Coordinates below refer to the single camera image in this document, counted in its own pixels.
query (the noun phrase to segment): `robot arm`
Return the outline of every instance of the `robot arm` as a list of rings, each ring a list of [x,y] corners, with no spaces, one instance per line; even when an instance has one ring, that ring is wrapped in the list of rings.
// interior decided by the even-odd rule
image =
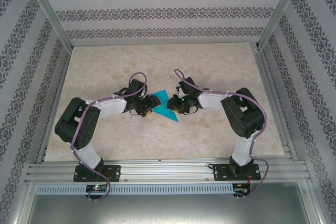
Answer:
[[[194,85],[190,77],[185,80]],[[179,82],[179,85],[176,88],[178,95],[174,95],[167,103],[168,109],[181,114],[189,114],[192,107],[196,107],[196,111],[203,108],[224,109],[232,129],[237,134],[235,149],[230,157],[230,170],[238,178],[239,174],[253,163],[249,150],[254,136],[263,128],[265,120],[262,112],[254,103],[241,97],[202,92],[183,81]],[[241,88],[236,93],[255,100],[246,88]]]
[[[123,98],[123,95],[132,94],[141,89],[143,85],[143,82],[133,79],[128,88],[123,88],[119,92],[114,93],[112,96],[113,99],[98,102],[88,109],[85,118],[82,120],[73,151],[76,152],[77,156],[90,168],[101,172],[104,164],[103,159],[96,153],[91,144],[93,133],[100,119],[130,110],[135,110],[138,115],[145,117],[153,108],[161,105],[156,96],[145,96],[147,91],[146,86],[142,93]],[[84,101],[80,98],[73,98],[70,101],[55,127],[55,133],[59,135],[64,142],[71,143],[79,124],[78,119],[82,117],[85,108],[91,102],[92,101]]]

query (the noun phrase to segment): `striped wallpaper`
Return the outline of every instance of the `striped wallpaper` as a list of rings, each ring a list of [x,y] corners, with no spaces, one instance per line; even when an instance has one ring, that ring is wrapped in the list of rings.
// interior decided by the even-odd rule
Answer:
[[[279,0],[50,0],[74,45],[256,42]]]
[[[336,0],[291,0],[264,48],[298,157],[336,223]]]
[[[37,0],[0,0],[0,223],[36,161],[69,54]]]

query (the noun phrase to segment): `aluminum frame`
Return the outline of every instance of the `aluminum frame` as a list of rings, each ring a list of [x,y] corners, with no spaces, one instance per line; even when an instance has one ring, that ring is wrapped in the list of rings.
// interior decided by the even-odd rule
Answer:
[[[63,25],[61,21],[59,20],[55,10],[51,6],[51,3],[49,0],[38,0],[41,8],[45,12],[46,16],[48,17],[50,23],[52,24],[53,28],[55,29],[58,37],[62,41],[63,46],[65,47],[67,52],[71,52],[73,45],[71,43],[71,40],[63,28]]]
[[[56,95],[56,98],[55,98],[54,106],[51,108],[50,120],[49,120],[48,125],[47,125],[46,134],[45,134],[44,139],[42,141],[41,149],[40,149],[40,152],[38,153],[36,163],[42,163],[44,161],[44,158],[45,158],[45,155],[46,155],[46,152],[47,152],[47,147],[48,147],[49,139],[50,139],[51,133],[53,131],[53,127],[52,126],[54,125],[54,121],[55,121],[55,117],[56,117],[56,112],[57,112],[59,100],[61,98],[61,94],[62,94],[64,82],[65,82],[65,77],[67,75],[68,68],[69,68],[70,59],[71,59],[71,54],[70,54],[70,56],[67,59],[63,75],[61,76],[60,86],[59,86],[59,89],[57,91],[57,95]]]
[[[266,45],[269,36],[272,34],[275,26],[277,25],[289,2],[290,0],[280,0],[278,2],[276,8],[274,9],[274,12],[271,15],[271,18],[267,22],[267,25],[265,26],[265,29],[260,36],[260,39],[258,41],[259,49],[263,49]]]
[[[285,119],[281,113],[280,103],[277,99],[275,87],[270,81],[270,73],[266,67],[265,59],[255,43],[251,43],[256,64],[265,87],[265,92],[274,116],[276,127],[282,142],[283,156],[264,157],[269,163],[269,173],[264,183],[298,183],[301,197],[306,208],[310,223],[325,223],[325,218],[312,184],[305,161],[299,161],[289,136]],[[107,165],[121,165],[120,181],[118,185],[151,185],[151,184],[209,184],[218,183],[245,183],[241,181],[214,181],[213,171],[207,167],[209,163],[228,164],[228,158],[183,158],[183,159],[143,159],[124,161],[105,161]],[[263,176],[266,165],[259,164]],[[92,183],[75,183],[73,172],[77,162],[43,162],[30,164],[24,181],[23,191],[20,195],[16,211],[11,223],[26,223],[29,218],[35,193],[39,185],[90,185]]]

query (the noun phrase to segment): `metal extrusion bar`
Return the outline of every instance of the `metal extrusion bar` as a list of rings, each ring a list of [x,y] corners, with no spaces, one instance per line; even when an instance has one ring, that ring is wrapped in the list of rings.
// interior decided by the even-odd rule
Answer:
[[[49,0],[38,0],[39,4],[41,5],[41,8],[44,10],[46,16],[48,17],[50,23],[52,24],[53,28],[55,29],[58,37],[62,41],[62,44],[66,48],[67,52],[70,52],[73,48],[73,45],[70,41],[70,38],[68,34],[66,33],[65,29],[63,28],[63,25],[61,21],[59,20],[55,10],[51,6],[51,3]]]
[[[45,134],[45,137],[44,137],[44,139],[42,141],[41,149],[40,149],[40,152],[39,152],[38,157],[37,157],[37,163],[42,163],[43,160],[44,160],[44,157],[46,155],[47,145],[49,143],[51,132],[53,131],[53,127],[52,126],[54,125],[56,111],[57,111],[57,108],[58,108],[59,100],[61,98],[61,93],[62,93],[62,90],[63,90],[63,86],[64,86],[64,82],[65,82],[65,77],[67,75],[67,71],[68,71],[68,67],[69,67],[69,63],[70,63],[70,58],[71,58],[71,55],[67,59],[65,70],[63,72],[63,75],[61,76],[60,87],[59,87],[59,89],[57,91],[57,95],[56,95],[54,106],[51,108],[50,120],[48,122],[46,134]]]
[[[86,185],[39,185],[36,195],[84,195],[90,191]],[[92,195],[103,195],[104,192],[93,191]],[[150,184],[113,185],[110,195],[187,195],[187,194],[233,194],[233,185],[218,184]]]
[[[268,158],[268,182],[303,182],[310,180],[310,175],[303,161],[291,161],[286,158]],[[207,167],[209,163],[228,164],[228,159],[168,159],[162,161],[115,161],[106,162],[107,165],[121,165],[120,182],[117,184],[197,184],[217,183],[214,181],[213,171]],[[261,175],[266,165],[259,165]],[[45,162],[31,164],[25,183],[34,184],[76,184],[72,181],[77,163]],[[227,181],[226,183],[244,183],[242,181]]]
[[[13,216],[10,218],[12,224],[24,224],[28,222],[29,214],[33,206],[36,185],[26,184],[23,185],[16,210],[14,211]]]
[[[260,73],[261,81],[263,82],[265,93],[274,117],[274,122],[276,124],[278,134],[280,136],[281,142],[287,144],[286,148],[283,147],[283,152],[286,155],[286,151],[290,152],[290,155],[294,161],[298,160],[296,155],[292,139],[290,137],[285,118],[282,114],[282,109],[280,102],[278,100],[274,84],[271,82],[272,78],[270,76],[267,65],[265,64],[264,54],[260,52],[255,43],[251,43],[251,48],[255,56],[256,64]]]
[[[310,223],[327,223],[317,198],[313,183],[309,181],[301,182],[298,183],[298,186],[300,188],[301,197],[305,205]]]
[[[290,0],[280,0],[278,2],[277,7],[274,9],[271,18],[269,19],[267,25],[265,26],[264,31],[262,32],[262,35],[260,36],[260,39],[258,41],[259,49],[264,48],[269,36],[272,34],[275,26],[277,25],[280,17],[282,16],[289,2]]]

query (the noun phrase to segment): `wire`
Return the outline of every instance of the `wire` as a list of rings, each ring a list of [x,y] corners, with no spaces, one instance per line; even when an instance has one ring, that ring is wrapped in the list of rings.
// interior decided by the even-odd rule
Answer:
[[[198,108],[196,108],[196,110],[194,112],[191,112],[191,113],[183,113],[184,115],[191,115],[191,114],[194,114],[198,111]]]
[[[251,189],[251,175],[250,175],[250,173],[247,174],[247,183],[246,184],[248,185],[248,189]]]
[[[95,174],[97,174],[98,176],[100,176],[100,177],[102,177],[103,179],[105,179],[106,182],[107,182],[107,185],[108,185],[108,189],[106,190],[106,193],[105,193],[103,196],[101,196],[99,199],[92,199],[92,198],[90,198],[90,193],[89,193],[89,194],[88,194],[89,201],[94,200],[95,202],[97,202],[97,201],[100,201],[100,200],[103,200],[104,198],[106,198],[106,197],[110,194],[111,183],[110,183],[110,180],[109,180],[108,178],[106,178],[105,175],[103,175],[103,174],[101,174],[100,172],[98,172],[98,171],[92,169],[91,167],[89,167],[89,166],[88,166],[87,164],[85,164],[85,163],[83,162],[83,160],[77,155],[77,153],[76,153],[76,151],[75,151],[74,144],[75,144],[76,139],[77,139],[77,136],[78,136],[78,134],[79,134],[80,127],[81,127],[82,124],[83,124],[83,120],[84,120],[84,118],[85,118],[85,116],[86,116],[86,114],[87,114],[89,108],[92,107],[93,105],[95,105],[95,104],[97,104],[97,103],[99,103],[99,102],[103,102],[103,101],[109,101],[109,100],[114,100],[114,99],[119,99],[119,98],[131,97],[131,96],[133,96],[133,95],[135,95],[135,94],[141,92],[141,91],[146,87],[146,84],[147,84],[147,76],[146,76],[143,72],[136,72],[136,73],[134,73],[134,74],[130,77],[128,83],[130,84],[131,81],[132,81],[132,79],[133,79],[133,77],[136,76],[137,74],[141,74],[141,75],[144,76],[144,85],[143,85],[139,90],[137,90],[136,92],[131,93],[131,94],[126,94],[126,95],[113,95],[113,96],[111,96],[111,97],[105,97],[105,98],[101,98],[101,99],[99,99],[99,100],[97,100],[97,101],[93,101],[93,102],[91,102],[91,103],[90,103],[89,105],[87,105],[87,107],[84,109],[83,114],[82,114],[82,116],[81,116],[81,118],[80,118],[80,120],[79,120],[78,126],[77,126],[77,128],[76,128],[75,134],[73,135],[73,138],[72,138],[72,141],[71,141],[71,144],[70,144],[70,149],[71,149],[72,153],[74,154],[75,158],[76,158],[76,159],[78,160],[78,162],[79,162],[82,166],[84,166],[86,169],[92,171],[93,173],[95,173]]]
[[[265,170],[265,174],[264,174],[264,176],[261,178],[261,180],[260,180],[260,182],[258,183],[258,185],[256,186],[256,188],[255,188],[252,192],[250,192],[247,196],[245,196],[244,198],[248,198],[248,197],[250,197],[251,195],[253,195],[253,194],[260,188],[260,186],[262,185],[263,181],[265,180],[265,178],[266,178],[266,176],[267,176],[267,174],[268,174],[268,169],[269,169],[268,162],[267,162],[265,159],[263,159],[263,158],[256,158],[256,157],[253,157],[253,155],[252,155],[252,150],[253,150],[253,146],[254,146],[254,142],[255,142],[256,138],[257,138],[262,132],[264,132],[265,129],[266,129],[266,127],[267,127],[267,114],[266,114],[265,110],[261,107],[261,105],[260,105],[256,100],[254,100],[254,99],[252,99],[251,97],[248,97],[248,96],[246,96],[246,95],[244,95],[244,94],[239,94],[239,93],[236,93],[236,92],[229,92],[229,91],[227,91],[227,92],[223,92],[223,91],[213,91],[213,90],[200,89],[198,86],[193,85],[193,84],[189,83],[188,81],[186,81],[186,80],[185,80],[185,77],[184,77],[184,74],[183,74],[183,72],[182,72],[180,69],[176,68],[176,69],[174,70],[174,72],[175,72],[175,74],[177,75],[177,77],[179,77],[184,83],[186,83],[187,85],[189,85],[189,86],[191,86],[191,87],[193,87],[193,88],[195,88],[195,89],[197,89],[197,90],[200,90],[200,91],[202,91],[202,92],[205,92],[205,93],[211,93],[211,94],[227,94],[227,95],[235,95],[235,96],[237,96],[237,97],[245,98],[246,100],[252,102],[255,106],[257,106],[258,109],[259,109],[259,110],[261,111],[261,113],[263,114],[263,116],[264,116],[264,121],[265,121],[265,122],[264,122],[264,125],[263,125],[262,129],[261,129],[255,136],[253,136],[253,141],[252,141],[252,143],[251,143],[251,146],[250,146],[250,149],[249,149],[249,153],[248,153],[248,154],[249,154],[249,156],[250,156],[252,159],[254,159],[254,160],[256,160],[256,161],[262,161],[262,162],[264,162],[264,163],[266,164],[266,170]]]
[[[130,114],[131,114],[131,115],[139,115],[139,114],[132,114],[132,112],[131,112],[131,111],[130,111]]]
[[[111,174],[109,172],[104,172],[103,174],[106,174],[107,176],[109,176],[109,178],[111,178]]]

